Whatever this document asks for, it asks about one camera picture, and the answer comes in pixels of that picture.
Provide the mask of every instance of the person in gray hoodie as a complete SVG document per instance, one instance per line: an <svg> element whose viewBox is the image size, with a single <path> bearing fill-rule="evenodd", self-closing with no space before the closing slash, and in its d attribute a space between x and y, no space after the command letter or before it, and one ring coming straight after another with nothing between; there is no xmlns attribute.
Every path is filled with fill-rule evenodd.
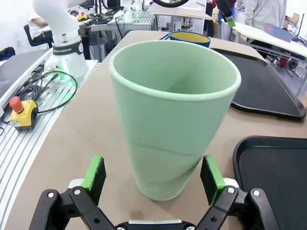
<svg viewBox="0 0 307 230"><path fill-rule="evenodd" d="M282 28L287 0L245 0L245 24L264 30L269 23ZM271 49L272 45L254 40L251 44ZM264 58L267 54L259 52Z"/></svg>

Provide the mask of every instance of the blue box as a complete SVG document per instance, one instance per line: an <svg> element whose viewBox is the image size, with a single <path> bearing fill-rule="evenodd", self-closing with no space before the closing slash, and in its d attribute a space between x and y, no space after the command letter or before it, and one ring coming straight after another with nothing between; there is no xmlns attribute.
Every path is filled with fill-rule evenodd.
<svg viewBox="0 0 307 230"><path fill-rule="evenodd" d="M272 24L266 24L264 32L268 33L269 35L272 35L273 37L279 38L285 42L291 42L293 37L292 33Z"/></svg>

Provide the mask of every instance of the black tray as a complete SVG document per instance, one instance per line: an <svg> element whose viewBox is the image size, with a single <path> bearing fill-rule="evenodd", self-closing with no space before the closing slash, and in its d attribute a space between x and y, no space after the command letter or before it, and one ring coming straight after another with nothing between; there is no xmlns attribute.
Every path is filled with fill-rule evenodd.
<svg viewBox="0 0 307 230"><path fill-rule="evenodd" d="M307 229L307 139L248 137L233 161L240 188L265 191L281 230Z"/></svg>
<svg viewBox="0 0 307 230"><path fill-rule="evenodd" d="M279 74L259 58L213 49L239 69L242 83L231 105L239 110L283 118L302 119L306 109Z"/></svg>

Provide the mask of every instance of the red button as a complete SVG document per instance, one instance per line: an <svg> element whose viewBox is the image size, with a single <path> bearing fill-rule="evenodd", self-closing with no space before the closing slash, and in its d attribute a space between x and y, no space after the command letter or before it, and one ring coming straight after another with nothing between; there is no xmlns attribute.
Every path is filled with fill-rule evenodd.
<svg viewBox="0 0 307 230"><path fill-rule="evenodd" d="M17 113L21 112L24 108L19 97L13 97L10 100L10 107Z"/></svg>

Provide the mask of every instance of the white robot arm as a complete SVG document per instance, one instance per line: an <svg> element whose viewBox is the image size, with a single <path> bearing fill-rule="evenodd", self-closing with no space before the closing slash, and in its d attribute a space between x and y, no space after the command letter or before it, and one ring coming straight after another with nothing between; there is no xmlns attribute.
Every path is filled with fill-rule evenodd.
<svg viewBox="0 0 307 230"><path fill-rule="evenodd" d="M87 73L79 22L67 11L84 1L33 0L35 12L47 22L53 34L53 54L45 63L45 70L64 71L76 78Z"/></svg>

